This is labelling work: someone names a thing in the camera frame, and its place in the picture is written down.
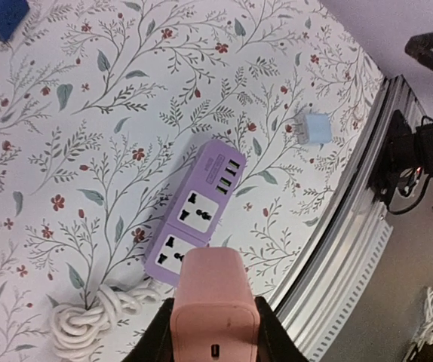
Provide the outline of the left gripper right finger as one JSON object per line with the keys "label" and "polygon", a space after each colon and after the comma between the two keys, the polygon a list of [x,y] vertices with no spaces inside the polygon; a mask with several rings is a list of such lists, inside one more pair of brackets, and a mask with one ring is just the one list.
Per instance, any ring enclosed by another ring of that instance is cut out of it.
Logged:
{"label": "left gripper right finger", "polygon": [[295,346],[287,331],[262,296],[255,298],[260,316],[257,343],[258,362],[308,362],[309,360]]}

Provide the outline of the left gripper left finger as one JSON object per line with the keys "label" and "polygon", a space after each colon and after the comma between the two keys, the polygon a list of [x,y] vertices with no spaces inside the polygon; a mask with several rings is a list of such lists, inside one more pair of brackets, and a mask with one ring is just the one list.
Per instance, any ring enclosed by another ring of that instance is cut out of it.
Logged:
{"label": "left gripper left finger", "polygon": [[122,362],[173,362],[170,316],[174,298],[164,300],[136,346]]}

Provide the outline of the purple power strip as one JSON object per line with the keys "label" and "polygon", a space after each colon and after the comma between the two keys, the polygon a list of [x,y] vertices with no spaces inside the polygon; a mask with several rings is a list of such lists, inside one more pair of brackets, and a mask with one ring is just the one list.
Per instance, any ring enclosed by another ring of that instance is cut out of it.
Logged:
{"label": "purple power strip", "polygon": [[178,285],[184,256],[206,247],[246,166],[246,158],[221,140],[200,147],[146,249],[146,274]]}

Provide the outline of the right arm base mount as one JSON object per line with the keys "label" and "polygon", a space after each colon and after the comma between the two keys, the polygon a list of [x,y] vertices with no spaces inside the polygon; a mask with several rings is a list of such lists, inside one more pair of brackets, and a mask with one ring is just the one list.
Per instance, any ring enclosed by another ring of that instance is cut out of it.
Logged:
{"label": "right arm base mount", "polygon": [[416,134],[403,113],[400,110],[393,111],[368,182],[376,198],[386,206],[392,202],[401,174],[421,165],[415,141]]}

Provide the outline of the pink plug adapter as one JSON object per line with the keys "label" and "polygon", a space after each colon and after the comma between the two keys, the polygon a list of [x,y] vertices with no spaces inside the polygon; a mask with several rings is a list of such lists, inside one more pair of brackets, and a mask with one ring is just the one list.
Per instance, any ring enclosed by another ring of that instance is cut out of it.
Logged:
{"label": "pink plug adapter", "polygon": [[184,257],[170,316],[175,361],[255,361],[260,317],[243,260],[229,247]]}

